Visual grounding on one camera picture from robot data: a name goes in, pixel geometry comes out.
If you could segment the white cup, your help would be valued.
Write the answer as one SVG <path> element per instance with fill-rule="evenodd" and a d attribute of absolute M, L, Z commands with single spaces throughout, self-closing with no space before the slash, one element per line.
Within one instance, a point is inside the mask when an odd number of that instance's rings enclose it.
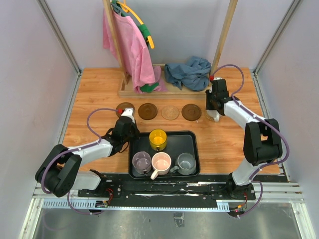
<path fill-rule="evenodd" d="M 207 110 L 207 115 L 215 122 L 219 122 L 220 120 L 220 114 L 217 110 Z"/>

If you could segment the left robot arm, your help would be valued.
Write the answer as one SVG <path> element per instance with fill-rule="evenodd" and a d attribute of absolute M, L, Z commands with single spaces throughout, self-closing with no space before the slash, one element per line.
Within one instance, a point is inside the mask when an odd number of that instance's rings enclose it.
<path fill-rule="evenodd" d="M 79 172 L 79 168 L 97 159 L 111 157 L 122 151 L 123 146 L 138 139 L 139 131 L 133 116 L 121 116 L 99 140 L 78 147 L 67 148 L 58 144 L 48 154 L 35 174 L 35 180 L 56 197 L 70 190 L 89 189 L 96 197 L 107 191 L 102 176 L 93 170 Z"/>

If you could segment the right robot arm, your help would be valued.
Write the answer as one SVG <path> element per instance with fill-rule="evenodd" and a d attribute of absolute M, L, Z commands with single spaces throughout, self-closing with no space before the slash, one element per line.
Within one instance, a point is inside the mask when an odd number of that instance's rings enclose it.
<path fill-rule="evenodd" d="M 249 190 L 252 179 L 263 166 L 272 164 L 283 154 L 279 124 L 248 109 L 235 96 L 230 96 L 226 80 L 214 78 L 206 93 L 206 113 L 215 122 L 222 116 L 233 119 L 244 129 L 244 159 L 226 181 L 226 194 L 238 199 Z"/>

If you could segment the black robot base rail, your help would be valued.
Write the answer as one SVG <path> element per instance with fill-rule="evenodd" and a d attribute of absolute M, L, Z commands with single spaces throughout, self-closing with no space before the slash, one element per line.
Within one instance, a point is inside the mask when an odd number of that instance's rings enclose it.
<path fill-rule="evenodd" d="M 77 189 L 76 196 L 97 200 L 112 197 L 110 206 L 133 209 L 208 209 L 217 210 L 219 200 L 234 204 L 255 200 L 253 185 L 238 188 L 226 182 L 226 176 L 197 175 L 168 177 L 155 181 L 150 178 L 133 179 L 128 174 L 104 174 L 102 185 L 95 189 Z"/>

